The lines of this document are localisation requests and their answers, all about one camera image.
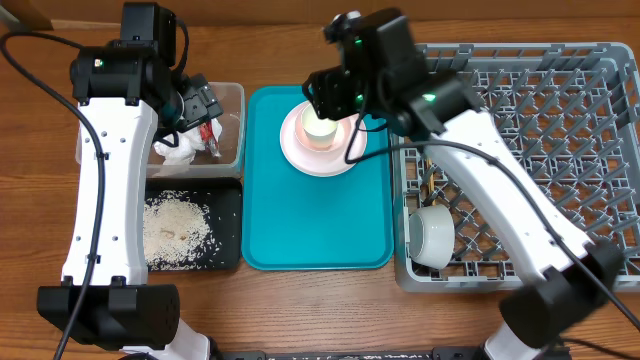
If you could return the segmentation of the cream paper cup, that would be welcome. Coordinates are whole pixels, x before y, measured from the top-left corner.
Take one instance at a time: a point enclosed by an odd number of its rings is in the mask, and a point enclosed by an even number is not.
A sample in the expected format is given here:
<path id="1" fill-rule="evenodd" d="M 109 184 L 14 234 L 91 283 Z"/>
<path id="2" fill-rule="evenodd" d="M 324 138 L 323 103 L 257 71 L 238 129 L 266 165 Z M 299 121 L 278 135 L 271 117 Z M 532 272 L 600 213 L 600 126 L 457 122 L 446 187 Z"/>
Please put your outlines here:
<path id="1" fill-rule="evenodd" d="M 302 111 L 301 123 L 307 137 L 317 142 L 333 140 L 338 129 L 336 121 L 319 118 L 312 105 Z"/>

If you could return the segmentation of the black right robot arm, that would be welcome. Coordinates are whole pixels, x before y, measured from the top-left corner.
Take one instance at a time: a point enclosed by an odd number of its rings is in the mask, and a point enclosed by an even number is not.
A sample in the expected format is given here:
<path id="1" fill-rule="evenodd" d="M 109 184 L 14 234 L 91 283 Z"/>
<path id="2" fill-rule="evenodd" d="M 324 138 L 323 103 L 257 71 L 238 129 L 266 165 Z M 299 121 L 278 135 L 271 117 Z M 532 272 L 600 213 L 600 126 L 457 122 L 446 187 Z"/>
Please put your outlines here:
<path id="1" fill-rule="evenodd" d="M 606 303 L 624 264 L 614 244 L 569 221 L 514 158 L 475 90 L 453 69 L 432 71 L 396 8 L 339 14 L 325 27 L 337 67 L 313 72 L 304 96 L 323 119 L 372 116 L 451 176 L 503 242 L 521 286 L 485 359 L 540 359 Z"/>

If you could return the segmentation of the red candy wrapper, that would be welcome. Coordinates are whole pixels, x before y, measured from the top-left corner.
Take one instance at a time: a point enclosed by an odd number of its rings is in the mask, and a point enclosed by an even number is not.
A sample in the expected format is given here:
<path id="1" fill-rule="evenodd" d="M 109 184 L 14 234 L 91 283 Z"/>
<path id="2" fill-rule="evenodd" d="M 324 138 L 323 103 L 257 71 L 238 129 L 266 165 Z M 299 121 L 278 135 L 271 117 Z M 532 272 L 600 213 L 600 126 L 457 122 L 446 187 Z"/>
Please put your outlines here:
<path id="1" fill-rule="evenodd" d="M 218 137 L 221 134 L 221 125 L 216 119 L 212 119 L 199 126 L 201 139 L 205 147 L 209 150 L 213 157 L 221 157 L 219 149 Z"/>

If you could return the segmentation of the white bowl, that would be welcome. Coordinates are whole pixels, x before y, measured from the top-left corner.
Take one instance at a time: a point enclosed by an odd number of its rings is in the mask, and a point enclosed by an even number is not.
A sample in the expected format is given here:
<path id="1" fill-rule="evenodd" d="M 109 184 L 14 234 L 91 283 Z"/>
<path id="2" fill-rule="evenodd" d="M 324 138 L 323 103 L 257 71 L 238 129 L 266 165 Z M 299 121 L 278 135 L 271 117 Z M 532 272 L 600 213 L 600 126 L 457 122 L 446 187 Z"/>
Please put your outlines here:
<path id="1" fill-rule="evenodd" d="M 451 260 L 454 243 L 455 227 L 446 206 L 422 207 L 409 217 L 409 256 L 415 263 L 444 269 Z"/>

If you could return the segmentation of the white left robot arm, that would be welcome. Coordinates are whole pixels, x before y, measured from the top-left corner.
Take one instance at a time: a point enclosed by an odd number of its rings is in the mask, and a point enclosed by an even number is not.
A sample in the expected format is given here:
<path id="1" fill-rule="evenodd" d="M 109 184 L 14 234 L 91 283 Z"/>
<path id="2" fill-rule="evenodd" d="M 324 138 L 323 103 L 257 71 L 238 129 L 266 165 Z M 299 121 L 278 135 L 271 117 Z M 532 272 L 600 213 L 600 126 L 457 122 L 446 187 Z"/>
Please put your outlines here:
<path id="1" fill-rule="evenodd" d="M 180 316 L 173 285 L 152 285 L 143 218 L 150 150 L 222 113 L 202 75 L 187 76 L 176 47 L 184 27 L 156 3 L 128 2 L 120 36 L 81 49 L 70 67 L 82 122 L 75 226 L 57 286 L 38 291 L 39 314 L 65 340 L 142 359 L 216 359 L 208 336 Z"/>

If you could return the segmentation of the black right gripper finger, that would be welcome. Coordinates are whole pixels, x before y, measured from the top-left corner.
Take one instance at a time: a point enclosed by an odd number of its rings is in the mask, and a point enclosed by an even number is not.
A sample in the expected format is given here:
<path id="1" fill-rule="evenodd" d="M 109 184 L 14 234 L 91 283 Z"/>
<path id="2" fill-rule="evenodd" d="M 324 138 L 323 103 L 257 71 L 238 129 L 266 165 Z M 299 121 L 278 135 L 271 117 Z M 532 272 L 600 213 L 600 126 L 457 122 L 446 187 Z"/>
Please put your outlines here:
<path id="1" fill-rule="evenodd" d="M 325 90 L 325 71 L 312 72 L 307 80 L 302 84 L 302 92 L 305 98 L 312 105 L 315 114 L 319 119 L 325 118 L 324 110 L 324 90 Z"/>
<path id="2" fill-rule="evenodd" d="M 323 80 L 323 118 L 340 120 L 359 111 L 356 98 L 362 94 L 362 81 L 355 75 L 347 75 L 338 67 L 328 70 Z"/>

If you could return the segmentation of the white rice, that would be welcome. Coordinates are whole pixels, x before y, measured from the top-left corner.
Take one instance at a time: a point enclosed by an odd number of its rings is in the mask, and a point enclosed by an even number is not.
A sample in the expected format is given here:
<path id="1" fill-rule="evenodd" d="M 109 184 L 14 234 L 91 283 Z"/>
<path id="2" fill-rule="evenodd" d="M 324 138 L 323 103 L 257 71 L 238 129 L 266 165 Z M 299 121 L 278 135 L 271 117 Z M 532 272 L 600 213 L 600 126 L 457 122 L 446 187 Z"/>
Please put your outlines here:
<path id="1" fill-rule="evenodd" d="M 144 205 L 144 255 L 151 271 L 202 270 L 219 252 L 211 208 L 184 190 L 151 193 Z"/>

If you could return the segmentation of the white napkin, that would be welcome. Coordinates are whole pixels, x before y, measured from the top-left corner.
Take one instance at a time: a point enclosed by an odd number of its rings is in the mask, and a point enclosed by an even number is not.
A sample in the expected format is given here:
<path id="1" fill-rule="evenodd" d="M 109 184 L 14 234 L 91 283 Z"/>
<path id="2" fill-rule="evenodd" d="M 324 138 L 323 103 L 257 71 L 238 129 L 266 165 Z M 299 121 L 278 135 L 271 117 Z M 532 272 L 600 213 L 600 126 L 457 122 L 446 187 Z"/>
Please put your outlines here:
<path id="1" fill-rule="evenodd" d="M 201 139 L 199 126 L 185 133 L 179 133 L 177 147 L 170 147 L 160 141 L 157 141 L 154 143 L 154 150 L 158 155 L 164 158 L 164 165 L 191 164 L 199 152 L 208 153 L 213 157 Z"/>

